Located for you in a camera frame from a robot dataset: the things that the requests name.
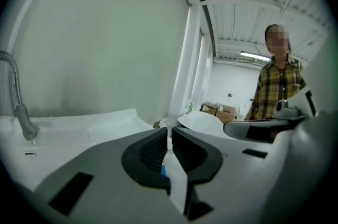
faucet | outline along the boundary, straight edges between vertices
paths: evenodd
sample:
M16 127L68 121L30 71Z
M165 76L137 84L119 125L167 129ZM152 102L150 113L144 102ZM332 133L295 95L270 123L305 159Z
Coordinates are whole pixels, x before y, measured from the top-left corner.
M14 76L14 96L16 101L16 106L14 107L14 113L17 116L17 119L20 123L23 136L26 140L30 141L36 136L36 130L30 118L28 116L26 105L22 104L20 83L19 83L19 72L17 65L12 55L6 51L0 50L0 61L5 61L10 65L12 74Z

short dark hair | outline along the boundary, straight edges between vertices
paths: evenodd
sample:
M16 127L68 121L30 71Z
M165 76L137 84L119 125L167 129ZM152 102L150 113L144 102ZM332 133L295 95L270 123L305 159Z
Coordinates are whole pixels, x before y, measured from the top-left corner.
M278 24L272 24L272 25L267 26L267 28L265 29L265 44L266 44L266 38L267 38L267 36L268 36L268 32L269 32L269 30L270 30L273 26L277 26L277 27L283 29L283 28L282 28L280 25L278 25ZM290 53L291 53L290 40L288 41L288 47L287 47L287 49L288 49L288 53L290 54Z

sink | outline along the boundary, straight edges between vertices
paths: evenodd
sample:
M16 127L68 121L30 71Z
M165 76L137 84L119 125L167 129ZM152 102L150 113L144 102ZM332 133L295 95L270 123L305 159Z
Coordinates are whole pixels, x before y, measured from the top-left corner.
M137 116L135 109L31 121L37 135L27 141L16 117L0 116L0 157L12 180L32 191L89 147L153 129Z

cardboard box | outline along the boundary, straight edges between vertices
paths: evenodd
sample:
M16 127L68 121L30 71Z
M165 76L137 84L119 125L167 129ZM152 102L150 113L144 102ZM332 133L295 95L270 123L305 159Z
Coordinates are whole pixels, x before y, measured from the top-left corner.
M205 112L205 113L209 113L209 114L215 116L216 111L217 111L217 108L218 108L217 105L213 105L213 104L211 104L211 103L204 103L204 104L202 105L200 111Z
M234 117L236 115L236 108L229 107L226 105L219 105L216 117L219 118L219 120L225 124L226 122L231 122L234 120Z

yellow plaid shirt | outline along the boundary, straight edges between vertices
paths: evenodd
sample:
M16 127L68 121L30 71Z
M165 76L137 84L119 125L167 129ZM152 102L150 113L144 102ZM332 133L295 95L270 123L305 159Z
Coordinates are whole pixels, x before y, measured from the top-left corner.
M262 120L274 116L277 101L288 99L306 84L301 76L302 65L288 56L283 70L273 64L273 57L260 71L255 96L245 120Z

